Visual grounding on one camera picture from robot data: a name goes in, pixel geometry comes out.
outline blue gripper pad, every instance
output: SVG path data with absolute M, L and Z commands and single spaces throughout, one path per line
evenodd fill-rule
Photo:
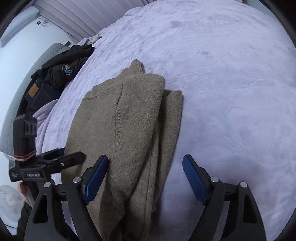
M 193 158 L 190 155 L 184 156 L 182 162 L 183 170 L 196 199 L 203 205 L 205 205 L 207 203 L 205 184 L 203 183 L 201 177 L 198 175 L 197 170 L 194 168 L 189 158 L 191 158 L 194 162 Z
M 101 160 L 101 163 L 98 165 L 98 167 L 96 167 L 96 164 L 92 167 L 96 168 L 96 170 L 91 170 L 91 172 L 93 172 L 93 175 L 85 187 L 85 205 L 88 205 L 91 201 L 95 199 L 99 191 L 99 188 L 105 178 L 105 175 L 108 171 L 108 167 L 109 159 L 106 156 L 103 157 L 103 160 Z

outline bed sheet wrinkle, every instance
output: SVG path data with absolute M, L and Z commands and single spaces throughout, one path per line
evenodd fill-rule
M 173 165 L 148 240 L 188 240 L 197 223 L 201 207 L 181 168 L 186 154 L 224 182 L 246 181 L 274 240 L 296 203 L 296 50 L 280 23 L 234 0 L 158 0 L 99 34 L 44 121 L 42 152 L 65 146 L 93 86 L 138 59 L 184 95 Z

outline white wall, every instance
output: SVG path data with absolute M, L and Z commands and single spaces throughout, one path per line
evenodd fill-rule
M 0 130 L 11 100 L 32 65 L 53 43 L 71 41 L 60 27 L 53 23 L 37 25 L 38 21 L 43 23 L 36 18 L 0 48 Z M 0 185 L 4 184 L 16 187 L 8 176 L 8 159 L 0 153 Z

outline metal screw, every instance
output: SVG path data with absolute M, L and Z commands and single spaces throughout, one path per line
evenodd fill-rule
M 50 182 L 46 182 L 46 183 L 44 183 L 44 187 L 45 187 L 45 188 L 48 188 L 50 185 L 51 185 Z
M 73 182 L 74 183 L 78 183 L 78 182 L 80 182 L 81 181 L 81 178 L 80 177 L 75 177 L 75 178 L 73 178 Z
M 219 181 L 219 179 L 217 177 L 211 177 L 211 181 L 214 183 L 217 183 Z
M 248 184 L 246 184 L 245 182 L 241 182 L 241 187 L 246 188 L 248 186 Z

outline pillow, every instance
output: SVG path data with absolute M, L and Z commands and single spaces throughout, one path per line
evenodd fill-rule
M 13 119 L 16 116 L 23 94 L 31 81 L 31 75 L 38 69 L 41 69 L 41 65 L 46 63 L 53 56 L 69 49 L 69 47 L 66 47 L 61 43 L 54 43 L 50 46 L 35 62 L 17 89 L 5 116 L 0 136 L 0 152 L 3 152 L 8 157 L 13 156 Z

